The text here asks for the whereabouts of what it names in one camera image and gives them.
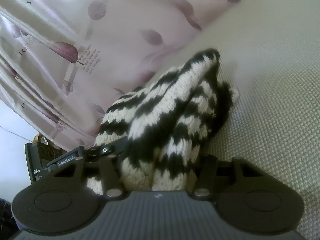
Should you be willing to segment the black white striped knit cardigan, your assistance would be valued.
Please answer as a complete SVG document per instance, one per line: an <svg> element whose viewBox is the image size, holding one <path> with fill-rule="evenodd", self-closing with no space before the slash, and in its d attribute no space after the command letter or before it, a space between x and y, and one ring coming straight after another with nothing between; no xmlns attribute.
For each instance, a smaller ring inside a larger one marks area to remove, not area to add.
<svg viewBox="0 0 320 240"><path fill-rule="evenodd" d="M225 124L238 92L217 77L220 53L199 51L107 110L95 146L125 138L116 165L128 191L192 191L201 146Z"/></svg>

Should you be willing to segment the cluttered cardboard box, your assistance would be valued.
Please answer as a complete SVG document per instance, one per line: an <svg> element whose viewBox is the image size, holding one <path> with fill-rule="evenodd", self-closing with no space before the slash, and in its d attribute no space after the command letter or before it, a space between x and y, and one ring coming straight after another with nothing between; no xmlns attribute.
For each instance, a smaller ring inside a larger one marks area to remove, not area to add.
<svg viewBox="0 0 320 240"><path fill-rule="evenodd" d="M45 144L45 145L53 146L53 143L41 133L37 133L32 141L33 144L38 143L38 142Z"/></svg>

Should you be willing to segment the pink leaf print curtain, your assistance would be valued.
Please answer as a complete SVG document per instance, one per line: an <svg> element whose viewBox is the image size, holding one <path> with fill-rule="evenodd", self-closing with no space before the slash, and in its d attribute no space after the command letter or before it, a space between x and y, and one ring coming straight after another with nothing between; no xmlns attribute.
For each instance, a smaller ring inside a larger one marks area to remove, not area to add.
<svg viewBox="0 0 320 240"><path fill-rule="evenodd" d="M1 100L61 148L241 0L1 0Z"/></svg>

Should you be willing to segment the grey woven seat cushion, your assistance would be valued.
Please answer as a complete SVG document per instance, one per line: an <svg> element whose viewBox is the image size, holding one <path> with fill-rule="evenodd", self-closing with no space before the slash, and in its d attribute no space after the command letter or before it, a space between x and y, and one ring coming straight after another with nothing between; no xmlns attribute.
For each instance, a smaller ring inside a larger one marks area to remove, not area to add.
<svg viewBox="0 0 320 240"><path fill-rule="evenodd" d="M209 145L243 157L295 189L299 232L319 239L319 0L244 0L190 50L220 51L220 77L239 98Z"/></svg>

